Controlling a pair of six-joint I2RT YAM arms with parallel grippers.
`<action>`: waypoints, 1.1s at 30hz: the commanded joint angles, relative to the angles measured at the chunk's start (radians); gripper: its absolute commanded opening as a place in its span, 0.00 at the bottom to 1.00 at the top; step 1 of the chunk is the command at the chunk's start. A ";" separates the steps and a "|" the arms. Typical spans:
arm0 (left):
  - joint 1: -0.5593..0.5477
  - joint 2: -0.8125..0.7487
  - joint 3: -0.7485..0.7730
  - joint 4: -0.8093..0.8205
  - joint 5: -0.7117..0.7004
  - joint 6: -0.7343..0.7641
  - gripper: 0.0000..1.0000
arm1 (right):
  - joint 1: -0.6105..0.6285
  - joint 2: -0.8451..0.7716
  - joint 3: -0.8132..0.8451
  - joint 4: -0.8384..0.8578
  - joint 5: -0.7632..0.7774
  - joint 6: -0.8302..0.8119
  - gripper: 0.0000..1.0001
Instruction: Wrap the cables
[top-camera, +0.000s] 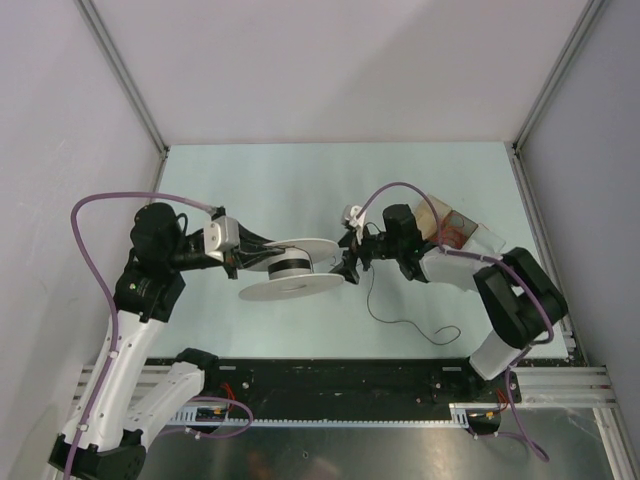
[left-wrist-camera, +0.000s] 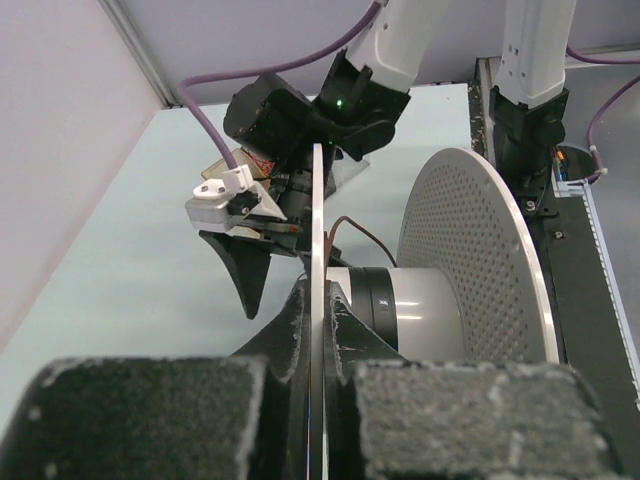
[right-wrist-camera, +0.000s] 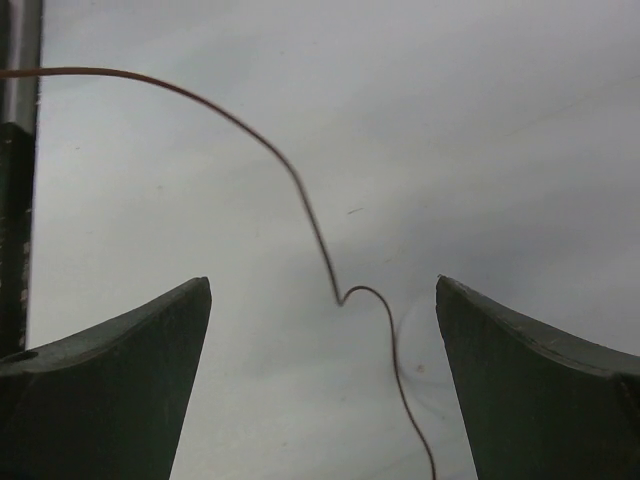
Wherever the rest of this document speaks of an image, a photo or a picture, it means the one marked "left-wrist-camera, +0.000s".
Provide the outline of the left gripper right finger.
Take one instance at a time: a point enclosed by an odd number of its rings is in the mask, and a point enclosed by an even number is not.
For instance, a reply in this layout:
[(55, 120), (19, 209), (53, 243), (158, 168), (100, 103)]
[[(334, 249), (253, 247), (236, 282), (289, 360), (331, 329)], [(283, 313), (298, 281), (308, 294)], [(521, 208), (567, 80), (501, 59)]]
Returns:
[(550, 363), (409, 361), (325, 295), (331, 479), (621, 479), (590, 387)]

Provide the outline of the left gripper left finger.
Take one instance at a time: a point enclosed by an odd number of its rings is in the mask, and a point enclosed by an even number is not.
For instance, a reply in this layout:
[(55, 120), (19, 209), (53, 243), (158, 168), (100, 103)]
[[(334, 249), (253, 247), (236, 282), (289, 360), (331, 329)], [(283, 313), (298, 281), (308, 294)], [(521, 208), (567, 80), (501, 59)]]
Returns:
[(30, 382), (5, 479), (303, 479), (308, 282), (228, 357), (76, 357)]

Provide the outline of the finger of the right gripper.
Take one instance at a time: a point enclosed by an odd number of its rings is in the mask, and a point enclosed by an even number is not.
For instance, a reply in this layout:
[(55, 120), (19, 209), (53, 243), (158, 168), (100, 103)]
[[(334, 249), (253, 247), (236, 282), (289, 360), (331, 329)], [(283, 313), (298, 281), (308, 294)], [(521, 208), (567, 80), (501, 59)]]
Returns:
[(219, 255), (236, 287), (248, 319), (258, 314), (271, 254), (252, 240), (201, 230), (199, 236)]
[(342, 250), (336, 246), (329, 245), (327, 247), (329, 257), (327, 260), (328, 267), (351, 268), (352, 264), (342, 258)]

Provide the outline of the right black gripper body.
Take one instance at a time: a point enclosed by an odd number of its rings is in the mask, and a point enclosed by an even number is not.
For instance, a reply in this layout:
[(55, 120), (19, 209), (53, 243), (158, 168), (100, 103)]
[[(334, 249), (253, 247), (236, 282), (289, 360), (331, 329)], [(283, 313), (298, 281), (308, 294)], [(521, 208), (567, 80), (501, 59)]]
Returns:
[(269, 252), (283, 256), (309, 258), (312, 250), (312, 193), (275, 185), (256, 185), (252, 193), (257, 203), (244, 205), (234, 234), (257, 242)]

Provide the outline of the white perforated cable spool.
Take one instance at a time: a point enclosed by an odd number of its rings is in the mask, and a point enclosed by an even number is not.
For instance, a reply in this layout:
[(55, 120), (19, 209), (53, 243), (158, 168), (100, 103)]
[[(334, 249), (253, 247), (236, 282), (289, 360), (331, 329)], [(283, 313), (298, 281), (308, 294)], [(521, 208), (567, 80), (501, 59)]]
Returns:
[(534, 242), (494, 167), (462, 148), (420, 171), (390, 268), (330, 268), (323, 205), (312, 195), (308, 475), (328, 477), (325, 295), (409, 361), (558, 364), (554, 320)]

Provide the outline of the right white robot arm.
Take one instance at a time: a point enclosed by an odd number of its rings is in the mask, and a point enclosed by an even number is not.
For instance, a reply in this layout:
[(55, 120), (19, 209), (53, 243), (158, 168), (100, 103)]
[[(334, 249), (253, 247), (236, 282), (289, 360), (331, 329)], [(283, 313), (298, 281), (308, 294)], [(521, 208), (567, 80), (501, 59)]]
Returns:
[[(194, 191), (192, 224), (216, 250), (254, 318), (273, 255), (310, 250), (313, 193), (333, 162), (361, 160), (386, 146), (410, 100), (427, 46), (447, 10), (444, 1), (376, 1), (346, 35), (325, 48), (334, 60), (319, 94), (306, 98), (282, 78), (282, 67), (245, 70), (245, 87), (217, 146), (238, 142), (272, 164), (264, 178), (223, 147), (225, 170)], [(490, 116), (504, 144), (496, 167), (516, 197), (551, 175), (551, 151), (565, 136), (568, 100), (564, 59), (576, 5), (510, 1), (501, 64), (490, 92)]]

